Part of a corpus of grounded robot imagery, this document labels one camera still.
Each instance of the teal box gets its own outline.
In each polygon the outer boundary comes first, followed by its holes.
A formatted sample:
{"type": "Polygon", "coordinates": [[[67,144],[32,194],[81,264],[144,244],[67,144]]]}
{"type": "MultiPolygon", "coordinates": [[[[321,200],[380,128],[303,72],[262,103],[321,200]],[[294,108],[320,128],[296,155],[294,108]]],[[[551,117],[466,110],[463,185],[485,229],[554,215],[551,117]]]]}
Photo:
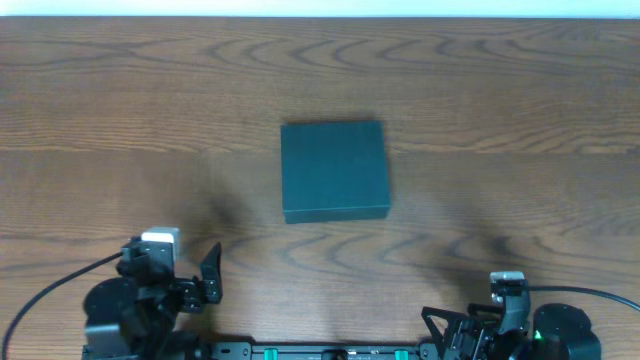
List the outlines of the teal box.
{"type": "Polygon", "coordinates": [[[283,125],[280,136],[288,224],[387,216],[391,195],[381,122],[283,125]]]}

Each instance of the black cable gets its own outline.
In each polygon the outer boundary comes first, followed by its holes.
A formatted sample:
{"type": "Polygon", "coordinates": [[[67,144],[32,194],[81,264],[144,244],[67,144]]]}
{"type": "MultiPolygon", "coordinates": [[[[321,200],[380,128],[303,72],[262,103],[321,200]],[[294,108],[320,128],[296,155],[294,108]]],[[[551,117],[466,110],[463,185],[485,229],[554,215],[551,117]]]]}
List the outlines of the black cable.
{"type": "Polygon", "coordinates": [[[640,311],[640,305],[638,305],[637,303],[634,303],[629,299],[625,299],[622,296],[618,296],[618,295],[608,293],[605,291],[600,291],[600,290],[593,290],[593,289],[574,287],[574,286],[523,286],[523,287],[518,287],[516,289],[529,290],[529,291],[568,291],[568,292],[577,292],[581,294],[600,296],[605,299],[617,301],[621,304],[625,304],[631,307],[634,310],[640,311]]]}
{"type": "Polygon", "coordinates": [[[7,360],[7,354],[9,353],[9,342],[11,341],[11,335],[13,335],[13,332],[16,330],[16,327],[18,326],[18,323],[20,322],[20,320],[22,320],[22,318],[24,317],[24,315],[27,313],[27,311],[29,311],[33,305],[35,305],[40,299],[42,299],[45,295],[47,295],[48,293],[51,292],[51,290],[57,288],[58,286],[66,283],[69,280],[73,280],[75,278],[77,278],[78,276],[89,272],[95,268],[97,268],[100,265],[106,264],[109,261],[113,260],[113,259],[117,259],[120,256],[122,256],[122,253],[116,253],[113,254],[109,257],[106,257],[98,262],[95,262],[85,268],[82,268],[76,272],[74,272],[73,274],[69,274],[65,277],[63,277],[62,279],[54,282],[53,284],[47,286],[46,288],[44,288],[42,291],[40,291],[36,296],[33,297],[33,299],[29,300],[28,303],[26,303],[22,309],[20,309],[20,311],[18,312],[18,314],[16,315],[15,318],[13,318],[13,321],[11,321],[11,325],[9,325],[9,328],[7,329],[7,332],[4,333],[4,339],[2,340],[2,360],[7,360]]]}

